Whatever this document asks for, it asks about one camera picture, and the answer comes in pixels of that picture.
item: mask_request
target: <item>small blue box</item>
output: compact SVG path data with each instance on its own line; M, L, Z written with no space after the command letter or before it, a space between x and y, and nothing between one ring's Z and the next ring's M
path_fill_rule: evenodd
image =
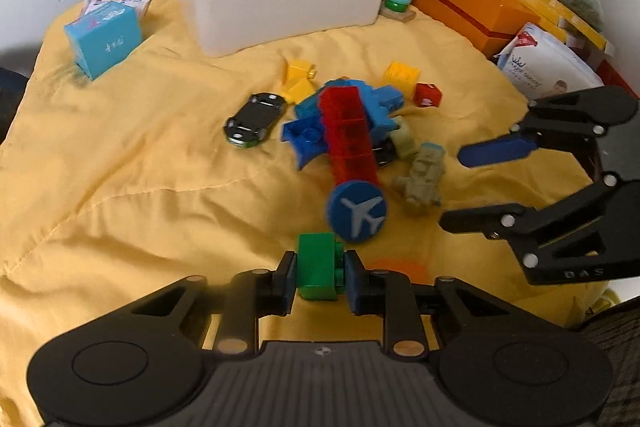
M127 58L142 43L136 11L106 2L65 26L76 62L92 80Z

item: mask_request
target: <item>airplane symbol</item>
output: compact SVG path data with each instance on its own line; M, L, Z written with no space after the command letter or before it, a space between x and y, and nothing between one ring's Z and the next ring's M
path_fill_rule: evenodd
M331 347L327 347L327 346L316 347L316 349L314 349L314 353L319 357L323 357L323 358L326 355L330 355L332 352L333 351L331 350Z
M362 203L353 203L353 201L347 198L342 198L340 203L351 210L351 238L356 239L360 235L360 229L362 228L362 222L367 221L370 226L371 235L375 234L382 222L385 220L385 216L371 217L369 211L377 204L384 201L382 196L377 196Z

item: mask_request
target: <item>blue round disc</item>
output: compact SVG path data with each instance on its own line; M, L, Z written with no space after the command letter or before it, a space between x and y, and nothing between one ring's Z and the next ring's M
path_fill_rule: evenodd
M366 241L382 228L386 201L382 190L361 180L344 182L334 188L326 206L329 225L349 243Z

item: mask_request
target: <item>orange box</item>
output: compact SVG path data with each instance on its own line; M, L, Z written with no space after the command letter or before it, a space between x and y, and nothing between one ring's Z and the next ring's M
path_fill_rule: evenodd
M412 4L465 36L486 57L500 52L526 23L540 20L518 0L414 0Z

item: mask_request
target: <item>dark fabric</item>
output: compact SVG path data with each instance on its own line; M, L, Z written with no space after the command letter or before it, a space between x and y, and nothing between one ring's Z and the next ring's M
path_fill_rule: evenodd
M640 426L640 298L596 315L582 333L607 353L614 370L598 425Z
M6 138L26 87L25 76L0 68L0 142Z

